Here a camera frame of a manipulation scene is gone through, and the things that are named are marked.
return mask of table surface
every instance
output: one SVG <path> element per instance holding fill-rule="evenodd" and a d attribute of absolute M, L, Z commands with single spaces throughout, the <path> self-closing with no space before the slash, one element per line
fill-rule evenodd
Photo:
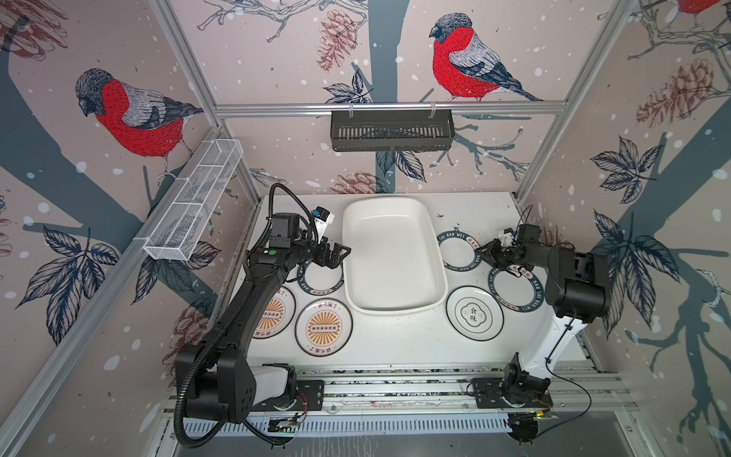
<path fill-rule="evenodd" d="M 508 192 L 399 194 L 419 200 L 428 209 L 434 231 L 439 233 L 458 228 L 474 237 L 481 245 L 496 237 L 499 230 L 515 227 L 519 220 L 518 211 Z M 363 198 L 384 197 L 384 195 L 301 195 L 299 198 L 308 208 L 322 206 L 335 215 L 335 221 L 327 228 L 325 235 L 330 242 L 340 242 L 342 232 L 341 215 L 350 203 Z M 263 231 L 268 198 L 254 226 L 250 246 Z M 287 195 L 274 197 L 274 212 L 301 212 L 299 206 Z M 464 246 L 458 242 L 443 243 L 442 254 L 448 260 Z M 491 267 L 480 263 L 474 270 L 458 272 L 447 270 L 449 291 L 457 287 L 474 285 L 488 290 L 488 273 Z M 546 274 L 541 268 L 534 273 L 545 286 Z M 243 281 L 243 270 L 236 288 Z M 525 279 L 503 282 L 513 290 L 500 289 L 512 295 L 533 295 Z M 297 315 L 313 301 L 323 297 L 309 295 L 297 282 L 286 284 L 297 302 Z M 341 287 L 328 298 L 338 300 L 349 307 L 353 317 L 353 331 L 350 340 L 337 353 L 326 357 L 306 354 L 295 339 L 296 316 L 279 335 L 269 339 L 255 339 L 249 347 L 249 364 L 288 363 L 298 367 L 319 369 L 426 369 L 453 368 L 480 364 L 500 364 L 512 359 L 523 349 L 527 341 L 541 335 L 549 326 L 553 310 L 545 302 L 535 311 L 517 312 L 503 307 L 504 327 L 502 332 L 490 341 L 473 341 L 462 336 L 447 319 L 446 304 L 442 303 L 427 311 L 401 316 L 372 316 L 360 313 L 348 305 L 345 288 Z M 564 351 L 561 360 L 585 360 L 576 339 Z"/>

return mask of bird wing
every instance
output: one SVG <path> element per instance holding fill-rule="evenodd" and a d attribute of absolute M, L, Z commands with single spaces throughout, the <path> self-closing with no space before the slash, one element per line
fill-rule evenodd
<path fill-rule="evenodd" d="M 158 91 L 138 89 L 125 83 L 122 83 L 122 87 L 129 100 L 129 108 L 122 116 L 122 121 L 126 125 L 144 130 L 164 125 L 167 107 L 162 94 Z"/>
<path fill-rule="evenodd" d="M 500 56 L 485 46 L 476 33 L 466 48 L 450 53 L 449 58 L 461 73 L 473 78 L 486 75 L 500 63 Z"/>

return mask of white mesh basket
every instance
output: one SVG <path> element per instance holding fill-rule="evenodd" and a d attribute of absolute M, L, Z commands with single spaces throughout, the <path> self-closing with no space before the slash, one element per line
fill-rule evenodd
<path fill-rule="evenodd" d="M 231 179 L 243 150 L 238 140 L 213 140 L 145 242 L 154 259 L 188 260 Z"/>

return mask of orange sunburst pattern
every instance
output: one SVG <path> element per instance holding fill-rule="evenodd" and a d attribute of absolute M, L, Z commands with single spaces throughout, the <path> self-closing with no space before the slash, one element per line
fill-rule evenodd
<path fill-rule="evenodd" d="M 340 317 L 332 311 L 320 311 L 307 322 L 307 338 L 316 346 L 327 346 L 338 339 Z"/>
<path fill-rule="evenodd" d="M 257 330 L 267 331 L 276 327 L 284 319 L 284 303 L 278 298 L 272 298 L 267 305 Z"/>

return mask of wire mesh shelf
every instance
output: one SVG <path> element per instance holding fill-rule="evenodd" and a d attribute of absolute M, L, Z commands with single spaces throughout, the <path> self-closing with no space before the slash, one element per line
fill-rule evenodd
<path fill-rule="evenodd" d="M 339 152 L 444 151 L 454 137 L 451 110 L 333 111 L 330 122 Z"/>
<path fill-rule="evenodd" d="M 213 140 L 173 204 L 145 242 L 154 259 L 188 260 L 236 170 L 243 150 L 238 140 Z"/>

